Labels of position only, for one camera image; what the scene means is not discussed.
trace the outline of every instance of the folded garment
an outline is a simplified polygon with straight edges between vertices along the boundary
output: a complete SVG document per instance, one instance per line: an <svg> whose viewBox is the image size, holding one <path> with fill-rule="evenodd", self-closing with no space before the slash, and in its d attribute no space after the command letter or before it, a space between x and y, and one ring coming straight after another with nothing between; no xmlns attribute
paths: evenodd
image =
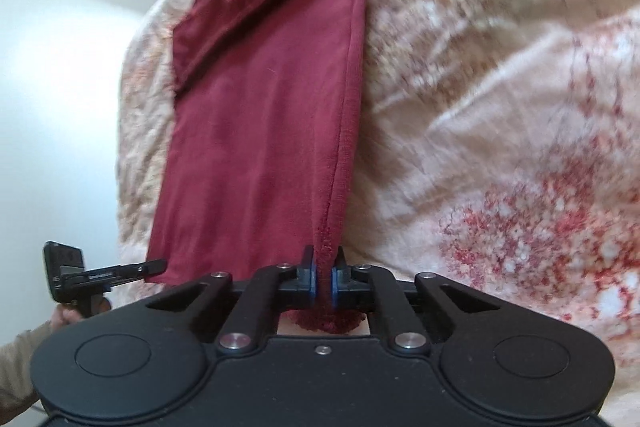
<svg viewBox="0 0 640 427"><path fill-rule="evenodd" d="M356 147L366 0L196 0L174 29L175 128L148 259L236 278L314 245L321 292ZM328 307L305 323L348 330Z"/></svg>

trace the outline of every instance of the maroon towel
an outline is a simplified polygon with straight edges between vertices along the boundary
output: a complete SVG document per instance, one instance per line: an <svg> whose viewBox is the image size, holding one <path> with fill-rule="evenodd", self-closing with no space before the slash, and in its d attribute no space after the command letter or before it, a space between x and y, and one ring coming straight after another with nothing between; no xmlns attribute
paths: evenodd
<svg viewBox="0 0 640 427"><path fill-rule="evenodd" d="M250 277L313 244L327 302L351 180L366 0L196 0L174 29L175 129L157 282ZM338 331L321 307L306 327Z"/></svg>

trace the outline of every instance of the screw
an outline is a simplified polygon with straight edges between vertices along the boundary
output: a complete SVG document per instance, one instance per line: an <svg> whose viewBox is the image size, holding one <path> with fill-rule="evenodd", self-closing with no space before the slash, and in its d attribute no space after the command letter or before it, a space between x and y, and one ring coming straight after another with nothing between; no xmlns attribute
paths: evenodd
<svg viewBox="0 0 640 427"><path fill-rule="evenodd" d="M329 347L329 346L318 346L318 347L316 347L316 353L318 355L329 355L331 353L331 347Z"/></svg>
<svg viewBox="0 0 640 427"><path fill-rule="evenodd" d="M407 331L406 333L400 333L395 338L396 346L404 347L404 349L417 349L424 346L427 343L427 339L420 333L414 333L413 331Z"/></svg>
<svg viewBox="0 0 640 427"><path fill-rule="evenodd" d="M226 349L242 349L251 344L251 337L244 333L227 333L220 337L219 342Z"/></svg>

